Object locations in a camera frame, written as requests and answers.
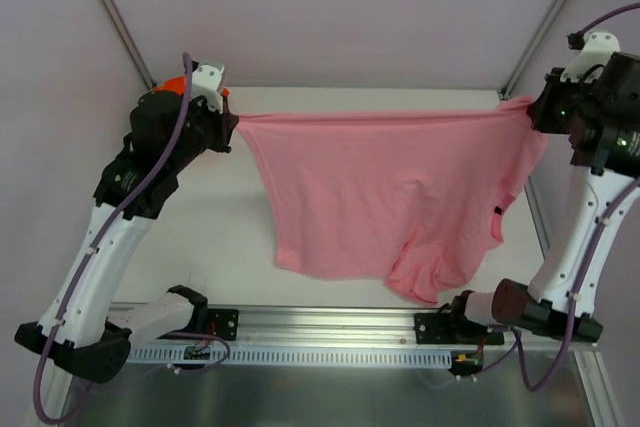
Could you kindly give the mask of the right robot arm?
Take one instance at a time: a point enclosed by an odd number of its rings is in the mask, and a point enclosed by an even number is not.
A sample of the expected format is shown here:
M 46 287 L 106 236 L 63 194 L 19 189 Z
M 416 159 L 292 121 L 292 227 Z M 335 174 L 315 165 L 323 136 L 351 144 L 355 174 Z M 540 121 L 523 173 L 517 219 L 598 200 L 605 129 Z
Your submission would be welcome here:
M 504 279 L 492 293 L 456 296 L 446 322 L 461 344 L 495 326 L 594 343 L 601 271 L 613 240 L 639 198 L 639 59 L 614 52 L 569 69 L 555 68 L 528 108 L 534 130 L 567 136 L 573 150 L 564 217 L 528 284 Z

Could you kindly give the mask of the pink t shirt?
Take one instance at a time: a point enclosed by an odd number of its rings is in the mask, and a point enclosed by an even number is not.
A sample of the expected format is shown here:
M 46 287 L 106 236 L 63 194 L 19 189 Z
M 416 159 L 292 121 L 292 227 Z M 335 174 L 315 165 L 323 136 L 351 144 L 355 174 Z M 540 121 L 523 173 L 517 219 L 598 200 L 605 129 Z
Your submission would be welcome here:
M 531 103 L 242 116 L 276 264 L 320 279 L 378 278 L 424 303 L 466 285 L 503 243 L 504 214 L 545 151 Z

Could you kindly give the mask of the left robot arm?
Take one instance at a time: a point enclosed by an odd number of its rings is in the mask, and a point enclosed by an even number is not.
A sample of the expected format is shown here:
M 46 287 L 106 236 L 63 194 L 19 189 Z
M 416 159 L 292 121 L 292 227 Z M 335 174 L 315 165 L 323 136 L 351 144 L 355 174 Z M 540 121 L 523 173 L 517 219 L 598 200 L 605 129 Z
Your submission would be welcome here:
M 158 300 L 108 313 L 133 253 L 179 187 L 179 174 L 208 150 L 228 153 L 238 123 L 225 91 L 185 101 L 172 91 L 144 94 L 132 110 L 123 148 L 93 194 L 87 235 L 60 293 L 15 341 L 63 371 L 105 384 L 129 354 L 163 336 L 196 338 L 209 326 L 208 300 L 177 285 Z

